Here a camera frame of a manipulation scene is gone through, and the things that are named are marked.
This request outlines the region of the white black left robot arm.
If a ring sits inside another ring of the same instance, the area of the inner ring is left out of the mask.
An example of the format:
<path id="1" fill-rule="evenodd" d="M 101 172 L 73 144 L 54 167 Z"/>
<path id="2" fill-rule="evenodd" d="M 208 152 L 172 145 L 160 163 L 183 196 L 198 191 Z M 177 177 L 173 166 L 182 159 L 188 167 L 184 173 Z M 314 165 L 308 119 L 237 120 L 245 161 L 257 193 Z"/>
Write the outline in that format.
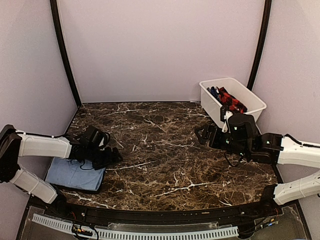
<path id="1" fill-rule="evenodd" d="M 111 136 L 92 125 L 84 133 L 70 135 L 45 135 L 28 133 L 7 124 L 0 131 L 0 181 L 10 183 L 27 194 L 51 205 L 60 218 L 71 213 L 65 197 L 51 183 L 23 166 L 22 160 L 32 159 L 75 160 L 91 162 L 94 170 L 120 162 L 123 157 L 117 147 L 109 147 Z"/>

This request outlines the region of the light blue long sleeve shirt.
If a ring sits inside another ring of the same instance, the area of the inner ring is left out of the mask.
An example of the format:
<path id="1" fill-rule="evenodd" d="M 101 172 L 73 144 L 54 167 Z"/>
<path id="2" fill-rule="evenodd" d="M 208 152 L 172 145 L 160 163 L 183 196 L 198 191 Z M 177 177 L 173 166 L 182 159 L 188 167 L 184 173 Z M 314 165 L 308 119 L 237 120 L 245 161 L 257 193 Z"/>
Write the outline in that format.
<path id="1" fill-rule="evenodd" d="M 55 157 L 47 171 L 45 181 L 69 189 L 96 192 L 100 188 L 105 169 L 95 170 L 92 162 L 79 162 Z"/>

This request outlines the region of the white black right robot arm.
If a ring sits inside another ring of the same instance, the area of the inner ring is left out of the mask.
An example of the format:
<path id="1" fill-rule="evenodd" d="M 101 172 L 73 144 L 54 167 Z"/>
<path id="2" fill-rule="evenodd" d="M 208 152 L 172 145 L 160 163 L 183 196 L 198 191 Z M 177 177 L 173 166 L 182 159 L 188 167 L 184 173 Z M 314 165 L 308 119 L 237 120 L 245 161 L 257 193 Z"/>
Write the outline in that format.
<path id="1" fill-rule="evenodd" d="M 260 134 L 257 127 L 232 126 L 225 131 L 216 125 L 203 125 L 195 129 L 200 144 L 208 144 L 225 154 L 235 154 L 241 160 L 271 166 L 299 165 L 320 167 L 320 146 L 315 143 L 300 142 L 289 134 Z M 320 173 L 287 182 L 268 185 L 263 189 L 260 202 L 255 205 L 255 213 L 266 217 L 288 202 L 318 195 L 320 193 Z"/>

